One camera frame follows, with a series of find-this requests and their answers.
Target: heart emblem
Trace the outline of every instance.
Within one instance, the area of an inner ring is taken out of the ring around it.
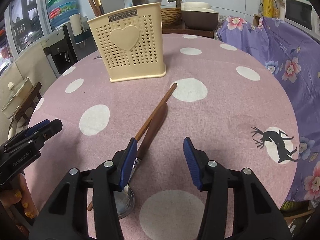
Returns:
[[[124,29],[114,29],[110,34],[110,40],[120,49],[129,51],[132,49],[140,36],[136,26],[130,25]]]

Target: blue flower print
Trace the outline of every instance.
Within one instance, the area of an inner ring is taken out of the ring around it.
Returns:
[[[299,145],[299,157],[298,159],[306,160],[309,158],[311,153],[311,148],[314,146],[315,140],[309,140],[308,138],[302,136],[300,137],[300,145]]]
[[[273,75],[276,75],[279,72],[278,62],[268,61],[266,62],[265,68],[269,70]]]

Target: round table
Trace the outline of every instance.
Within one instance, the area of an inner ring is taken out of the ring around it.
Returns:
[[[178,87],[168,100],[166,120],[130,181],[136,204],[120,221],[124,238],[196,238],[206,192],[197,191],[192,183],[183,154],[185,137],[225,168],[251,168],[281,206],[296,162],[283,155],[280,159],[274,137],[262,148],[253,140],[260,142],[263,133],[271,130],[280,139],[294,137],[283,140],[281,153],[286,151],[297,159],[295,114],[281,85],[249,54],[222,42],[165,34],[163,43],[167,74],[162,78],[111,83],[102,59],[95,59],[97,51],[68,69],[47,90],[29,126],[58,118],[63,128],[25,170],[38,208],[69,169],[94,169],[125,149],[173,82]],[[260,133],[252,133],[253,127]],[[232,191],[229,193],[226,236],[231,235],[233,219]],[[88,227],[95,236],[93,212],[88,213]]]

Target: jianhao label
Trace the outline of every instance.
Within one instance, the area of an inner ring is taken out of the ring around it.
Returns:
[[[114,21],[118,21],[124,18],[129,18],[129,17],[133,17],[133,16],[137,16],[137,10],[130,10],[130,11],[126,11],[123,13],[117,13],[114,15],[109,16],[109,22],[114,22]]]

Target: purple floral cloth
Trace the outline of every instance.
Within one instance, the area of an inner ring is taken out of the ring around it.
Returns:
[[[229,16],[218,36],[261,62],[273,73],[291,101],[300,145],[296,174],[286,200],[319,197],[320,45],[289,23],[268,17],[262,17],[255,27],[241,18]]]

